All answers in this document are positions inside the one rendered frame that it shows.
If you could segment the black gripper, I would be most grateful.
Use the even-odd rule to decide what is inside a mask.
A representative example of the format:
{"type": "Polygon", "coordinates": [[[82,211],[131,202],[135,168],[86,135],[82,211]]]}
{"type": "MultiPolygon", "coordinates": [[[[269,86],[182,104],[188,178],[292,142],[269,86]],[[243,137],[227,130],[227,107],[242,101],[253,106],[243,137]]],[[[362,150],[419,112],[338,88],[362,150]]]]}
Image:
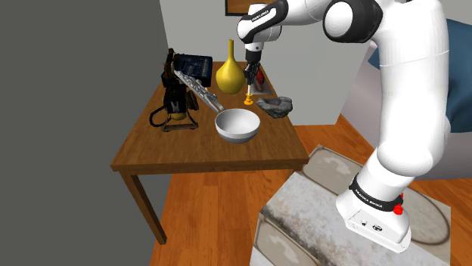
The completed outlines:
{"type": "Polygon", "coordinates": [[[247,81],[247,84],[253,84],[257,80],[257,73],[259,72],[259,65],[261,60],[262,52],[261,51],[250,51],[246,50],[245,59],[247,65],[244,69],[244,77],[247,81]]]}

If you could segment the yellow long-necked vase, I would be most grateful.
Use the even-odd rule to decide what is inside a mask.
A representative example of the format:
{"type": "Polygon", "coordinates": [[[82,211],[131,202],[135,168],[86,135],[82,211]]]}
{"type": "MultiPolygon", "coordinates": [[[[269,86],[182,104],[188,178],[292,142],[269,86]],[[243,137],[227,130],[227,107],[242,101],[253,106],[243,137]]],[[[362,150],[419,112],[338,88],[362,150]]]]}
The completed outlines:
{"type": "Polygon", "coordinates": [[[246,83],[244,72],[234,58],[233,39],[228,40],[228,57],[216,72],[216,82],[224,94],[237,94],[246,83]]]}

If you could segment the flat brown-rimmed tray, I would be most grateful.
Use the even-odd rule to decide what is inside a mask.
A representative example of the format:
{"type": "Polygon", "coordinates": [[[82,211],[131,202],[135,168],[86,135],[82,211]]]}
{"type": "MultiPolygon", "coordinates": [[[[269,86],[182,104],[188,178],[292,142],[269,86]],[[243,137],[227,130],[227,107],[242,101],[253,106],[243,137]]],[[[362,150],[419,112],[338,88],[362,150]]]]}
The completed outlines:
{"type": "Polygon", "coordinates": [[[265,82],[262,85],[259,85],[257,81],[251,84],[252,94],[253,95],[273,95],[273,90],[269,84],[269,78],[264,72],[263,67],[261,66],[259,70],[262,70],[263,75],[265,76],[265,82]]]}

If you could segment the grey stone bowl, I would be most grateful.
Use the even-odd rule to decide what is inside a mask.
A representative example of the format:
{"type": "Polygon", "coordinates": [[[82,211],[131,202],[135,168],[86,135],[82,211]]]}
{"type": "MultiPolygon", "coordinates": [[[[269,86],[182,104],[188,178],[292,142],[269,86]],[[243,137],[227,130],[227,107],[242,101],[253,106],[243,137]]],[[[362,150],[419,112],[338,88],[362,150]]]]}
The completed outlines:
{"type": "Polygon", "coordinates": [[[273,119],[284,118],[293,110],[292,100],[288,97],[260,98],[256,105],[273,119]]]}

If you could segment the dark blue box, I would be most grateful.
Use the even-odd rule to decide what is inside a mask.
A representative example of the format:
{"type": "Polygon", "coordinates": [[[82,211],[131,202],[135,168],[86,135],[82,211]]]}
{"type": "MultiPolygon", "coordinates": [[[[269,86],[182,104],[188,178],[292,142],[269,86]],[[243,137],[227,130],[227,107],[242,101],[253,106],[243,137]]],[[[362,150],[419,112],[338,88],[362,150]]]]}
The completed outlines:
{"type": "Polygon", "coordinates": [[[174,69],[201,81],[203,87],[210,87],[212,82],[213,58],[193,54],[175,54],[174,69]]]}

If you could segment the white bowl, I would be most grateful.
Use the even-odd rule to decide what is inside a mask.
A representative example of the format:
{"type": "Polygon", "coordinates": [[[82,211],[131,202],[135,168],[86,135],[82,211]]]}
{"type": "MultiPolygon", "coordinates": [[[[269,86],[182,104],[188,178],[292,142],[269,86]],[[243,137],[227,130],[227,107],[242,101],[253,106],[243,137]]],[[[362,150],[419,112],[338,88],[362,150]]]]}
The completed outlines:
{"type": "Polygon", "coordinates": [[[216,116],[215,126],[221,138],[233,144],[242,144],[255,137],[260,118],[250,110],[228,109],[216,116]]]}

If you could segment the silver metal ladle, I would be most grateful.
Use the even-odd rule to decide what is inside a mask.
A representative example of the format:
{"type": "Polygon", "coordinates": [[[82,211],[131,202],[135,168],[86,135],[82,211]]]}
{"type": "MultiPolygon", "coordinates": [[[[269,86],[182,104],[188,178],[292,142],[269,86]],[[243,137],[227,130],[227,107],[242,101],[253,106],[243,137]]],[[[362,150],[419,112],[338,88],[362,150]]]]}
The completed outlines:
{"type": "Polygon", "coordinates": [[[220,113],[225,108],[218,102],[218,97],[203,87],[199,80],[185,75],[182,71],[174,70],[174,74],[185,83],[208,107],[216,113],[220,113]]]}

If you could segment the wooden table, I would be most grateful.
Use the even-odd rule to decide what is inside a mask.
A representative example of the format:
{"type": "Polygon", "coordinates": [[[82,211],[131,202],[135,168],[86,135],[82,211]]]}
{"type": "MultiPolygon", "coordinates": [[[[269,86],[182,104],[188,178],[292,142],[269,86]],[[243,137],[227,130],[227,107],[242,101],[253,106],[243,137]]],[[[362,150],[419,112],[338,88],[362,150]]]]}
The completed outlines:
{"type": "Polygon", "coordinates": [[[245,144],[230,144],[217,133],[217,114],[205,103],[194,113],[199,127],[194,130],[162,132],[151,126],[149,116],[161,104],[163,86],[159,86],[136,121],[110,167],[119,172],[159,244],[167,236],[139,180],[142,175],[198,172],[235,172],[271,169],[300,170],[309,161],[289,118],[273,119],[257,105],[244,104],[245,95],[217,95],[226,109],[241,108],[260,119],[256,136],[245,144]]]}

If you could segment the white sofa with blue cushion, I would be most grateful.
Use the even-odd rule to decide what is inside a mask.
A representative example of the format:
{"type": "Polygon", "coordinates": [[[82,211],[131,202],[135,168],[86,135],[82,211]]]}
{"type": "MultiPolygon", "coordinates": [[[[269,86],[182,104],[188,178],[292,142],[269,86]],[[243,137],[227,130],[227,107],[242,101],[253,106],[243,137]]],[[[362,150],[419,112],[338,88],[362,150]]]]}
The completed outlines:
{"type": "MultiPolygon", "coordinates": [[[[440,162],[420,180],[472,178],[472,25],[447,20],[449,94],[446,115],[451,134],[440,162]]],[[[369,44],[341,114],[373,147],[377,146],[381,109],[377,45],[369,44]]]]}

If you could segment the patterned beige robot stand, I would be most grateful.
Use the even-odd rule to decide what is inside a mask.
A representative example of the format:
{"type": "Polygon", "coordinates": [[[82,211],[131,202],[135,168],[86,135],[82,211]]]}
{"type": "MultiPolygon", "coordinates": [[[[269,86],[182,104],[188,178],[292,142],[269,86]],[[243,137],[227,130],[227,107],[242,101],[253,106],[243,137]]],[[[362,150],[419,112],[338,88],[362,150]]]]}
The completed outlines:
{"type": "Polygon", "coordinates": [[[322,145],[259,212],[250,266],[451,266],[451,209],[411,188],[404,208],[412,229],[396,254],[350,230],[335,199],[361,164],[322,145]]]}

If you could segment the dark-framed wall picture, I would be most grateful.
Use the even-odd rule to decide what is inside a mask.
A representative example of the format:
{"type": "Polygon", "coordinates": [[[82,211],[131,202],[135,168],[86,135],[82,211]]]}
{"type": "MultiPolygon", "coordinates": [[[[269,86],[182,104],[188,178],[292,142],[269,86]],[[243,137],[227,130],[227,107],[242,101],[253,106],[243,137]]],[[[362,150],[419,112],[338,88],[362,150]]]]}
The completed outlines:
{"type": "Polygon", "coordinates": [[[253,3],[259,3],[259,0],[225,0],[225,15],[242,16],[253,3]]]}

